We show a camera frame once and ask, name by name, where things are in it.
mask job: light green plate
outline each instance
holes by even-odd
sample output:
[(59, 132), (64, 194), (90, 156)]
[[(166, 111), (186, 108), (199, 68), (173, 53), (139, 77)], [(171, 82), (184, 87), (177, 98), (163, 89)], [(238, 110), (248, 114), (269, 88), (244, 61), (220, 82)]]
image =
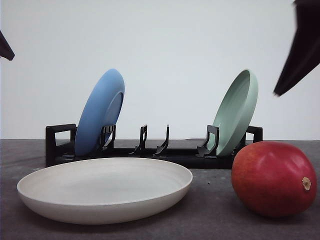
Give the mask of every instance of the light green plate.
[[(219, 127), (219, 143), (216, 154), (229, 155), (247, 131), (258, 99), (258, 82), (250, 70), (242, 71), (226, 92), (216, 113), (213, 126)], [(207, 148), (215, 143), (211, 134)]]

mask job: table surface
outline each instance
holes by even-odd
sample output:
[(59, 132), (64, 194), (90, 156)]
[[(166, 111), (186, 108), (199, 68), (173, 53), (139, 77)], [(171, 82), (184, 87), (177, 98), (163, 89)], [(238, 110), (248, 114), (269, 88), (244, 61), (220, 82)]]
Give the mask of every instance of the table surface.
[[(201, 139), (185, 140), (196, 147)], [(117, 140), (116, 146), (132, 146), (136, 140)], [(154, 147), (161, 141), (149, 140)], [(320, 141), (290, 141), (309, 157), (320, 175)], [(1, 140), (1, 239), (320, 239), (319, 187), (313, 205), (285, 218), (265, 218), (247, 210), (231, 185), (230, 170), (191, 169), (193, 181), (187, 195), (168, 210), (144, 219), (110, 225), (76, 225), (53, 221), (29, 210), (19, 199), (18, 181), (45, 166), (44, 140)], [(174, 147), (181, 140), (173, 140)]]

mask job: white wall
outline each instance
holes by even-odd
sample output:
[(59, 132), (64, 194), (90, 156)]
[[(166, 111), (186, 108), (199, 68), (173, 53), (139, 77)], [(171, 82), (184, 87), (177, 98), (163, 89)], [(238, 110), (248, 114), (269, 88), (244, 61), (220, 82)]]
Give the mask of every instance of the white wall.
[(265, 139), (320, 140), (320, 67), (278, 98), (273, 89), (293, 35), (292, 0), (2, 0), (1, 137), (43, 139), (78, 124), (101, 75), (125, 80), (118, 139), (204, 138), (237, 74), (251, 69), (251, 124)]

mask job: black dish rack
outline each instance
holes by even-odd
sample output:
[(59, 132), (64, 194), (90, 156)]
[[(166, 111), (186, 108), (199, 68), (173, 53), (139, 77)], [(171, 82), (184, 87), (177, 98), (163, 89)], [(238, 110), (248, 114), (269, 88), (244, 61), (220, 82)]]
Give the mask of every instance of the black dish rack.
[[(57, 145), (56, 133), (70, 131), (70, 142)], [(166, 127), (166, 138), (161, 146), (146, 148), (148, 126), (140, 128), (139, 145), (132, 148), (115, 147), (116, 125), (104, 126), (99, 136), (99, 148), (88, 155), (75, 155), (75, 138), (77, 126), (75, 124), (64, 124), (47, 126), (45, 128), (45, 167), (58, 164), (70, 163), (80, 160), (99, 158), (150, 158), (169, 161), (182, 165), (189, 169), (231, 169), (236, 154), (246, 146), (246, 133), (253, 134), (253, 142), (263, 140), (262, 127), (249, 126), (243, 138), (230, 155), (217, 156), (219, 145), (219, 128), (208, 125), (206, 129), (206, 140), (197, 148), (170, 148), (169, 125)], [(106, 135), (112, 134), (111, 140), (105, 144)], [(212, 149), (207, 149), (210, 134), (215, 135), (215, 143)]]

